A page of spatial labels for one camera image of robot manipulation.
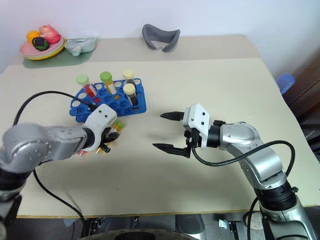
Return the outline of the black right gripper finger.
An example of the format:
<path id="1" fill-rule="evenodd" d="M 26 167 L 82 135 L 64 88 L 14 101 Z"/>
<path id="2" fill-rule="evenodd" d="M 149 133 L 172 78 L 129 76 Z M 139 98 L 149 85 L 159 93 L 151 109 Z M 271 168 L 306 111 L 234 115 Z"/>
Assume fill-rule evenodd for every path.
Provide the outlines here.
<path id="1" fill-rule="evenodd" d="M 166 112 L 166 113 L 162 113 L 160 117 L 170 121 L 181 121 L 184 118 L 184 112 L 181 112 L 181 111 Z"/>
<path id="2" fill-rule="evenodd" d="M 177 156 L 185 156 L 186 150 L 184 148 L 177 148 L 172 144 L 167 143 L 153 143 L 152 145 L 165 153 Z"/>

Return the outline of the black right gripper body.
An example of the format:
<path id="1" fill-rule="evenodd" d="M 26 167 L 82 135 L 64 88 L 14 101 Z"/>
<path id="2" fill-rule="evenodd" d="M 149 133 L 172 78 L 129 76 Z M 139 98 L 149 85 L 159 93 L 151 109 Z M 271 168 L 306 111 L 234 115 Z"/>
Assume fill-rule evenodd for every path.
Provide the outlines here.
<path id="1" fill-rule="evenodd" d="M 186 147 L 184 148 L 184 157 L 190 158 L 192 148 L 197 148 L 201 146 L 202 137 L 200 132 L 196 128 L 184 131 L 184 137 L 186 138 Z"/>

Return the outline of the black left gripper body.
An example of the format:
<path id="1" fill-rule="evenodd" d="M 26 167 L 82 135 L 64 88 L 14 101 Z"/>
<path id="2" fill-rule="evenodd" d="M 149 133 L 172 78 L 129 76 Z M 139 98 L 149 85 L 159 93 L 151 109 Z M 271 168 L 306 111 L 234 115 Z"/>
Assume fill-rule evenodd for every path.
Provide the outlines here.
<path id="1" fill-rule="evenodd" d="M 109 137 L 110 131 L 111 131 L 111 127 L 107 127 L 103 130 L 101 134 L 99 148 L 104 148 L 103 145 L 110 143 L 112 141 L 111 138 Z"/>

